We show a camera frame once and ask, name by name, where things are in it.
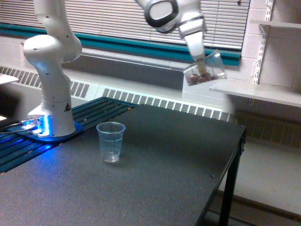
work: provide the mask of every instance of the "shelf bracket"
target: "shelf bracket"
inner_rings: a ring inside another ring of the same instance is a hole
[[[274,5],[274,0],[266,0],[267,14],[266,14],[265,21],[271,20],[273,5]],[[260,44],[260,49],[259,49],[259,56],[253,66],[253,72],[252,72],[253,84],[258,84],[258,82],[259,82],[259,76],[260,76],[260,72],[261,72],[261,65],[262,65],[262,61],[263,61],[264,50],[265,50],[267,37],[268,37],[268,33],[269,33],[268,25],[260,24],[259,26],[262,31],[262,39],[261,39],[261,44]],[[254,104],[254,100],[250,99],[249,105],[253,105],[253,104]]]

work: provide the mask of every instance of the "warning label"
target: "warning label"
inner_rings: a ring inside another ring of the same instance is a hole
[[[64,112],[67,112],[67,111],[70,111],[71,110],[71,108],[70,108],[70,105],[69,105],[69,103],[67,103],[67,105],[66,105],[66,107],[65,107],[65,111]]]

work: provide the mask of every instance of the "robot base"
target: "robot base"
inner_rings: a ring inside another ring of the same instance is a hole
[[[69,135],[63,136],[63,137],[38,137],[37,135],[32,134],[31,132],[25,131],[25,132],[19,132],[17,134],[26,137],[28,139],[34,140],[34,141],[39,141],[39,142],[43,142],[43,143],[62,143],[62,142],[66,142],[67,140],[72,139],[73,137],[81,134],[83,132],[83,127],[77,123],[74,122],[74,126],[75,126],[75,131]],[[9,128],[8,131],[10,132],[15,132],[18,130],[23,130],[21,126],[15,126],[12,128]]]

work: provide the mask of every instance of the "table leg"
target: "table leg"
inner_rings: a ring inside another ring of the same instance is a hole
[[[219,226],[228,225],[240,156],[241,156],[241,151],[238,150],[228,169],[225,191],[222,199],[222,210],[220,215]]]

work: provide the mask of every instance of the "teal window frame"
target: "teal window frame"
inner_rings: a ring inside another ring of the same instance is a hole
[[[29,38],[38,34],[46,34],[45,29],[0,23],[0,35]],[[120,51],[141,54],[148,57],[174,59],[174,61],[192,61],[188,48],[182,45],[158,42],[123,39],[109,36],[93,35],[75,32],[84,47],[102,48],[109,51]],[[205,49],[206,55],[214,49]],[[219,50],[225,65],[239,66],[241,52]]]

